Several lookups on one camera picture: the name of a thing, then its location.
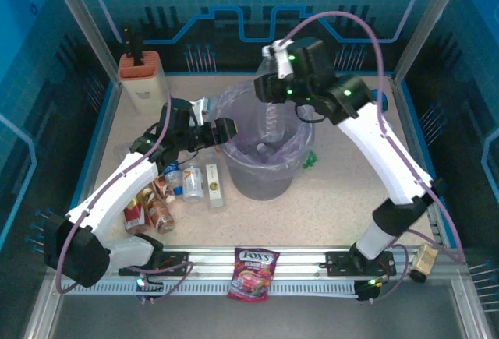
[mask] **white bottle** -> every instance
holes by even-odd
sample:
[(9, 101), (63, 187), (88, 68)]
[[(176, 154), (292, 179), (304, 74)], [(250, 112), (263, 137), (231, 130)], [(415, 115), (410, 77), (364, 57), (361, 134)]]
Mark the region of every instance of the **white bottle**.
[[(257, 76), (276, 72), (275, 60), (264, 58), (257, 70)], [(259, 104), (257, 107), (257, 128), (260, 139), (265, 143), (276, 143), (282, 140), (286, 131), (285, 105)]]
[(182, 172), (183, 198), (187, 203), (200, 203), (204, 200), (203, 172), (196, 160), (187, 164)]

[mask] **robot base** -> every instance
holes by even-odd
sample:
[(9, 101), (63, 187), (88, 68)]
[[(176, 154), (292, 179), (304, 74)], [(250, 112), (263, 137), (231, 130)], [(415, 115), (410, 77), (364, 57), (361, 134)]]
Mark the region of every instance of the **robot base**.
[(350, 252), (326, 252), (326, 262), (319, 267), (327, 269), (329, 277), (381, 277), (387, 273), (397, 274), (392, 252), (382, 252), (366, 265), (366, 272), (360, 273), (352, 262)]

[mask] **gray floor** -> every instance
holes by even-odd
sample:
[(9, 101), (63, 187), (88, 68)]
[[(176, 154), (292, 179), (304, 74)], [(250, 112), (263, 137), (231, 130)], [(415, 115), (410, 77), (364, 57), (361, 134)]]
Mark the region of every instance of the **gray floor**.
[(458, 339), (459, 325), (447, 288), (408, 282), (374, 306), (286, 297), (260, 304), (176, 297), (141, 306), (133, 297), (68, 296), (52, 337)]

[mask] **fox's candy bag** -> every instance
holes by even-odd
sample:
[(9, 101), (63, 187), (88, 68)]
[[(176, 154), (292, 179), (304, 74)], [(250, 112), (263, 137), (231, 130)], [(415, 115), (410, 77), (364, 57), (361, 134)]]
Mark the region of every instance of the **fox's candy bag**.
[(274, 277), (279, 252), (268, 249), (235, 249), (235, 265), (227, 296), (244, 302), (264, 302)]

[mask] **brown bottle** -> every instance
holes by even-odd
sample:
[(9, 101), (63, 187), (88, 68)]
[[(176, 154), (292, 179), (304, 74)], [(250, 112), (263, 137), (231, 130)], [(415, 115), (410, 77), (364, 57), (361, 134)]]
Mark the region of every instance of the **brown bottle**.
[(142, 190), (143, 203), (149, 213), (150, 222), (159, 234), (166, 234), (173, 230), (175, 221), (173, 220), (166, 203), (161, 199), (154, 188), (154, 184), (149, 184)]

